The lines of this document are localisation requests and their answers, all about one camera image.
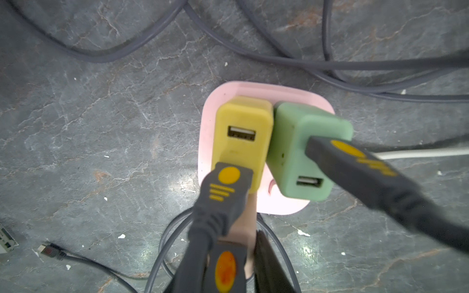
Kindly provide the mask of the pink power strip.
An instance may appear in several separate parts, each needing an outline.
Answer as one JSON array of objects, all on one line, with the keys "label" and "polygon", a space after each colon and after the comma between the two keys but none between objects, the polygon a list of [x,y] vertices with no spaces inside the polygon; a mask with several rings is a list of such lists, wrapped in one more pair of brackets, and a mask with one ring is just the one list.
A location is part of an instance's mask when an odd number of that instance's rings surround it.
[{"label": "pink power strip", "polygon": [[[216,112],[220,106],[236,96],[259,98],[276,104],[281,101],[318,107],[335,113],[332,105],[322,96],[305,90],[281,85],[230,81],[217,87],[205,101],[199,135],[198,179],[199,182],[211,171],[213,137]],[[257,211],[263,214],[290,215],[304,209],[308,200],[292,199],[279,190],[268,166],[265,166],[257,192]]]}]

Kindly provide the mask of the brown pink charger plug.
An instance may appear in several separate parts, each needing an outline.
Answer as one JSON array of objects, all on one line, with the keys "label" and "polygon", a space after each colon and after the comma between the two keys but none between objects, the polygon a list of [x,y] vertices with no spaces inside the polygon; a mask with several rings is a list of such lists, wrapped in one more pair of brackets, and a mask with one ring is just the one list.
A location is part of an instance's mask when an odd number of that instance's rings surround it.
[{"label": "brown pink charger plug", "polygon": [[254,273],[254,250],[257,228],[257,194],[249,194],[245,210],[231,226],[228,234],[219,238],[221,241],[237,243],[247,248],[244,263],[245,277],[248,280]]}]

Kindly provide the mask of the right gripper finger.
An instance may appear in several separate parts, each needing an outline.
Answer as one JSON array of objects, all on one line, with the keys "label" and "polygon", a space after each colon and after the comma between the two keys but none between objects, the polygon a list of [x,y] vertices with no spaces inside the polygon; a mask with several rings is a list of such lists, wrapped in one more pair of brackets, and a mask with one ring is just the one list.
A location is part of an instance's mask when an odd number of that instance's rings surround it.
[{"label": "right gripper finger", "polygon": [[266,235],[258,230],[254,249],[256,293],[294,293]]}]

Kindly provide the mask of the grey mp3 player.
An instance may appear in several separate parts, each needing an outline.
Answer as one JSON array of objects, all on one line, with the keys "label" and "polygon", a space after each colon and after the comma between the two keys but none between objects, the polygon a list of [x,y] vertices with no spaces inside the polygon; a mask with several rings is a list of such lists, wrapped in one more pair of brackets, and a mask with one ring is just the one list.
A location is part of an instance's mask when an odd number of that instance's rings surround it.
[{"label": "grey mp3 player", "polygon": [[0,254],[9,253],[18,246],[17,241],[8,233],[8,231],[1,225],[0,230],[1,251]]}]

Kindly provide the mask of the green charger plug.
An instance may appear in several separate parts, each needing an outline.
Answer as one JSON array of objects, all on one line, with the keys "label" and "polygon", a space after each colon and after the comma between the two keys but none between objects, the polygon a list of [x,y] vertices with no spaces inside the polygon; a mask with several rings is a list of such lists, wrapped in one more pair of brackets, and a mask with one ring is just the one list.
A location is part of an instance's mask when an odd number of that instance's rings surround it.
[{"label": "green charger plug", "polygon": [[274,127],[266,163],[280,192],[291,199],[323,201],[333,182],[306,156],[311,136],[351,140],[347,120],[315,106],[281,102],[274,108]]}]

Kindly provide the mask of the yellow charger plug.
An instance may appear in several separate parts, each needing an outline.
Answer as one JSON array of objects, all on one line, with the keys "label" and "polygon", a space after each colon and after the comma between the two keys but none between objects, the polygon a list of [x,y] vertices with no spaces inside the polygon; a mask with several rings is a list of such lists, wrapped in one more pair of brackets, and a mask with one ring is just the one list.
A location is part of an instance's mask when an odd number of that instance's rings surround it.
[{"label": "yellow charger plug", "polygon": [[211,168],[218,162],[253,171],[250,194],[260,187],[274,126],[267,100],[236,96],[216,112]]}]

